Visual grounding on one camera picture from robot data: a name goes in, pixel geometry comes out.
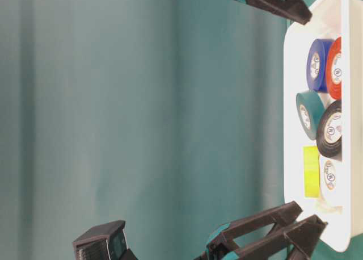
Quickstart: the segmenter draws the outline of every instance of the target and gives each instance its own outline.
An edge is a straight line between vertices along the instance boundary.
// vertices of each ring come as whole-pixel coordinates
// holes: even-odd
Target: electrical tape roll
[[[331,207],[343,205],[343,166],[341,161],[320,155],[320,190],[322,197]]]
[[[326,80],[330,96],[334,99],[341,99],[341,82],[343,80],[341,37],[336,39],[330,48],[327,60]]]
[[[310,90],[327,93],[326,62],[334,40],[316,39],[311,45],[306,64],[306,79]]]
[[[320,195],[319,150],[316,146],[304,146],[304,188],[305,197],[318,198]]]
[[[312,90],[297,94],[296,109],[305,133],[311,140],[315,140],[324,114],[324,105],[319,95]]]
[[[316,134],[321,155],[332,158],[341,153],[341,100],[334,101],[324,112]]]

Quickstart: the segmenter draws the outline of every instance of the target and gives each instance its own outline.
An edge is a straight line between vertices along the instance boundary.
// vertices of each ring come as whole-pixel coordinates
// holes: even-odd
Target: plastic tray
[[[284,194],[304,210],[298,220],[317,214],[328,222],[321,239],[336,251],[345,251],[351,237],[363,233],[363,2],[361,0],[317,0],[310,7],[313,17],[302,26],[292,24],[284,44]],[[317,38],[342,36],[342,113],[344,174],[343,206],[329,207],[322,199],[304,196],[303,146],[316,145],[304,133],[296,110],[296,94],[308,90],[306,60]],[[328,94],[320,95],[327,105]]]

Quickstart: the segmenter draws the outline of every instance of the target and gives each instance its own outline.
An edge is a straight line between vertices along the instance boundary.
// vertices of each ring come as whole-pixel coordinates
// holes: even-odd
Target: tape label
[[[331,70],[331,77],[333,79],[333,83],[338,85],[341,83],[341,76],[343,75],[343,71],[341,70],[341,53],[336,54],[333,60],[333,68]]]
[[[307,129],[310,129],[311,123],[310,123],[309,113],[308,113],[306,107],[302,104],[300,105],[300,114],[301,114],[302,122],[304,123],[305,127]]]
[[[329,144],[334,144],[341,138],[341,112],[336,112],[329,117],[324,129],[324,137]]]
[[[324,180],[329,190],[336,187],[336,171],[331,161],[326,161],[324,165]]]
[[[314,53],[310,63],[310,75],[315,80],[320,71],[320,56],[318,53]]]

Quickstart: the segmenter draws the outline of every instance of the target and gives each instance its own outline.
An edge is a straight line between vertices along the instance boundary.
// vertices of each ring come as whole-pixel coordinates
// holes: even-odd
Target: green backdrop
[[[193,259],[282,204],[285,30],[230,0],[0,0],[2,257],[124,219],[140,260]]]

